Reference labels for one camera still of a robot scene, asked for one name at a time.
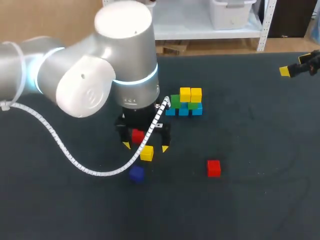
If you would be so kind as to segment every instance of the cube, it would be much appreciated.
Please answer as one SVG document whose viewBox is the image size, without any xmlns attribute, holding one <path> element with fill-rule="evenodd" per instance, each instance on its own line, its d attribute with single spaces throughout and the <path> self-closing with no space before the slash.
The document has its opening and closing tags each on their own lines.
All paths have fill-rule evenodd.
<svg viewBox="0 0 320 240">
<path fill-rule="evenodd" d="M 203 113 L 202 103 L 200 102 L 200 103 L 198 103 L 198 108 L 192 110 L 192 115 L 193 116 L 200 116 L 200 115 L 202 115 L 202 113 Z"/>
<path fill-rule="evenodd" d="M 145 138 L 144 131 L 140 131 L 138 129 L 132 130 L 131 140 L 133 144 L 141 144 L 144 138 Z"/>
<path fill-rule="evenodd" d="M 132 166 L 129 171 L 129 178 L 133 182 L 139 184 L 145 179 L 145 170 L 140 166 Z"/>
<path fill-rule="evenodd" d="M 201 103 L 202 88 L 191 88 L 191 103 Z"/>
<path fill-rule="evenodd" d="M 196 110 L 196 109 L 198 109 L 198 103 L 196 103 L 196 102 L 188 102 L 188 109 L 189 109 L 189 110 Z"/>
<path fill-rule="evenodd" d="M 180 87 L 180 102 L 189 103 L 191 101 L 191 88 Z"/>
<path fill-rule="evenodd" d="M 171 95 L 171 108 L 181 108 L 180 95 Z"/>
<path fill-rule="evenodd" d="M 188 103 L 182 102 L 181 108 L 179 109 L 179 116 L 188 116 L 188 115 L 189 115 Z"/>
<path fill-rule="evenodd" d="M 221 167 L 220 167 L 219 160 L 207 161 L 207 174 L 208 174 L 208 177 L 220 177 Z"/>
<path fill-rule="evenodd" d="M 140 153 L 140 159 L 142 161 L 151 162 L 152 158 L 154 157 L 154 147 L 153 146 L 144 146 Z"/>
<path fill-rule="evenodd" d="M 171 107 L 171 108 L 165 110 L 165 115 L 166 116 L 175 116 L 176 115 L 176 110 Z"/>
</svg>

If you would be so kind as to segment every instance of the dark table surface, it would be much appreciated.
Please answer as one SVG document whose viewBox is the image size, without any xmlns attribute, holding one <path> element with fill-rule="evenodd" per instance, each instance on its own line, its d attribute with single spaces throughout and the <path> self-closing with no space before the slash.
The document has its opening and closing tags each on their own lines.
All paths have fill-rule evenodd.
<svg viewBox="0 0 320 240">
<path fill-rule="evenodd" d="M 203 116 L 163 117 L 144 184 L 128 171 L 97 178 L 77 170 L 31 115 L 0 112 L 0 239 L 320 239 L 320 80 L 281 78 L 299 54 L 159 58 L 160 94 L 202 88 Z M 20 100 L 41 113 L 73 156 L 100 171 L 134 153 L 120 142 L 110 99 L 76 119 L 44 96 Z M 208 178 L 206 161 L 222 176 Z"/>
</svg>

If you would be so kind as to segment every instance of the green cube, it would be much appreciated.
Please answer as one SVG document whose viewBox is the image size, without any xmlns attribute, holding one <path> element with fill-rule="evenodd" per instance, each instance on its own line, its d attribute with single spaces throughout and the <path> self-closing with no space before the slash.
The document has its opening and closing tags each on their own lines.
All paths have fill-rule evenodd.
<svg viewBox="0 0 320 240">
<path fill-rule="evenodd" d="M 197 103 L 197 102 L 188 102 L 188 109 L 189 109 L 189 110 L 196 110 L 196 109 L 198 109 L 198 103 Z"/>
<path fill-rule="evenodd" d="M 171 95 L 171 108 L 172 109 L 181 108 L 180 95 Z"/>
</svg>

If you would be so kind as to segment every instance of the robot end effector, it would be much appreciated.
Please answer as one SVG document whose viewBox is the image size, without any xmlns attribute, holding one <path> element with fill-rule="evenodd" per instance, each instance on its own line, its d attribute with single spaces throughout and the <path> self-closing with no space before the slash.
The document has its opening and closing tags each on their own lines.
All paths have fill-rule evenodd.
<svg viewBox="0 0 320 240">
<path fill-rule="evenodd" d="M 309 72 L 311 76 L 317 74 L 320 69 L 320 51 L 315 50 L 311 53 L 299 57 L 299 64 L 280 67 L 280 74 L 283 77 L 293 78 L 301 73 Z"/>
<path fill-rule="evenodd" d="M 22 95 L 42 93 L 77 118 L 96 113 L 112 85 L 124 108 L 153 104 L 159 82 L 148 8 L 136 1 L 114 2 L 96 14 L 94 26 L 96 32 L 70 47 L 51 37 L 0 44 L 0 100 L 13 99 L 25 81 Z"/>
</svg>

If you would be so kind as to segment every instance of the yellow cube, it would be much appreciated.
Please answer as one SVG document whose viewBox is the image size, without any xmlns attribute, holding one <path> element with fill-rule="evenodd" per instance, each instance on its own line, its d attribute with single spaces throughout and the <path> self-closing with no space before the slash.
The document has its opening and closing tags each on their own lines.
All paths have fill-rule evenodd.
<svg viewBox="0 0 320 240">
<path fill-rule="evenodd" d="M 180 87 L 180 103 L 190 103 L 191 100 L 191 88 Z"/>
<path fill-rule="evenodd" d="M 191 102 L 201 103 L 202 100 L 202 88 L 191 88 Z"/>
<path fill-rule="evenodd" d="M 143 161 L 152 161 L 152 158 L 154 157 L 154 147 L 153 146 L 144 146 L 140 153 L 140 159 Z"/>
</svg>

